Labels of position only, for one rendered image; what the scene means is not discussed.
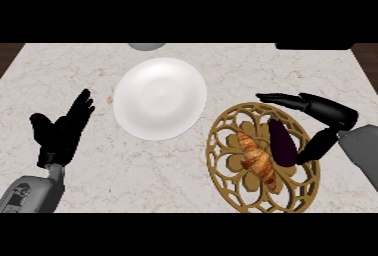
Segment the brown croissant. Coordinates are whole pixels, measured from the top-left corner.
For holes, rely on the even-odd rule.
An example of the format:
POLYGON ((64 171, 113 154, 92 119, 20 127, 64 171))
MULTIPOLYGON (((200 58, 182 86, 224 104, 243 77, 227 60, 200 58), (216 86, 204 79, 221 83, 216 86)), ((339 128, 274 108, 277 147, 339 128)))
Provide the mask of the brown croissant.
POLYGON ((238 144, 243 149, 244 158, 241 165, 246 170, 264 181, 271 190, 277 189, 277 175, 271 155, 259 147, 253 137, 243 131, 237 132, 238 144))

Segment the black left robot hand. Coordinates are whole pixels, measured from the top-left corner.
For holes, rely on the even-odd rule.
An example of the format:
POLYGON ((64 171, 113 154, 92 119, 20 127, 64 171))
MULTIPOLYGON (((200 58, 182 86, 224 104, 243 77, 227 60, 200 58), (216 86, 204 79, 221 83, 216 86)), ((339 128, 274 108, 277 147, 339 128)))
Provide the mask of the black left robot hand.
POLYGON ((85 89, 72 105, 69 113, 52 122, 42 113, 30 116, 35 140, 41 145, 38 166, 49 164, 67 166, 75 158, 83 130, 95 111, 91 90, 85 89))

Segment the dark purple eggplant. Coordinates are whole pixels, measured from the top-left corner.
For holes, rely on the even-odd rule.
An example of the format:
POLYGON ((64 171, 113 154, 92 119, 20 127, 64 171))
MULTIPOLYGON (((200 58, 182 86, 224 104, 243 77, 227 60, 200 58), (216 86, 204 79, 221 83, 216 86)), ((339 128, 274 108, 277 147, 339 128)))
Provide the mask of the dark purple eggplant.
POLYGON ((296 165, 297 147, 283 122, 269 120, 271 151, 275 162, 283 167, 296 165))

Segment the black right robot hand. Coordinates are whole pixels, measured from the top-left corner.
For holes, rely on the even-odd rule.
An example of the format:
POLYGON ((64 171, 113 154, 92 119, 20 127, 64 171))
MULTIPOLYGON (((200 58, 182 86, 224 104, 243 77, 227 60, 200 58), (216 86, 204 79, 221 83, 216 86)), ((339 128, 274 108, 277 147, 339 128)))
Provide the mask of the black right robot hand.
POLYGON ((297 96, 284 93, 258 93, 264 103, 278 104, 299 110, 327 125, 311 139, 299 153, 296 163, 320 160, 339 141, 339 132, 351 131, 357 125, 360 112, 339 102, 309 93, 297 96))

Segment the white round plate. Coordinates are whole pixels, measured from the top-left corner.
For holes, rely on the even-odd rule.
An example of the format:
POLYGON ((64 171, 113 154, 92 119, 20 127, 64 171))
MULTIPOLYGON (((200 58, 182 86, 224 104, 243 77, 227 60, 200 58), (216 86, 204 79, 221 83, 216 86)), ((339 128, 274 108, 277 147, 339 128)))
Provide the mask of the white round plate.
POLYGON ((123 129, 151 141, 172 139, 196 125, 207 104, 207 85, 197 68, 176 58, 154 58, 126 73, 114 93, 123 129))

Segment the grey round object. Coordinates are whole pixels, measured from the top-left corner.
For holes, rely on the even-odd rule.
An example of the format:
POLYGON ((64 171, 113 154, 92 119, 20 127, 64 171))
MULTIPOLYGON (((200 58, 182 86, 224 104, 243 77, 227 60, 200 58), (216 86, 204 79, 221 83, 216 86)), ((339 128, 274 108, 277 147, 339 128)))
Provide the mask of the grey round object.
POLYGON ((166 43, 129 43, 129 46, 138 51, 154 51, 165 45, 166 43))

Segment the gold lattice round placemat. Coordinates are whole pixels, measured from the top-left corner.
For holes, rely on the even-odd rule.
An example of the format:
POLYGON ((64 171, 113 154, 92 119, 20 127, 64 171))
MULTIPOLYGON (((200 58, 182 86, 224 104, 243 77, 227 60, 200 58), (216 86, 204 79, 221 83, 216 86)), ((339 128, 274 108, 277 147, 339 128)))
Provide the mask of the gold lattice round placemat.
POLYGON ((207 167, 218 191, 240 212, 264 213, 305 212, 315 200, 321 166, 314 160, 300 166, 283 167, 274 163, 277 189, 271 190, 252 171, 241 165, 243 149, 237 131, 243 130, 256 140, 259 147, 271 152, 268 120, 281 120, 295 139, 299 151, 311 138, 299 121, 277 107, 252 102, 233 106, 218 117, 207 139, 207 167))

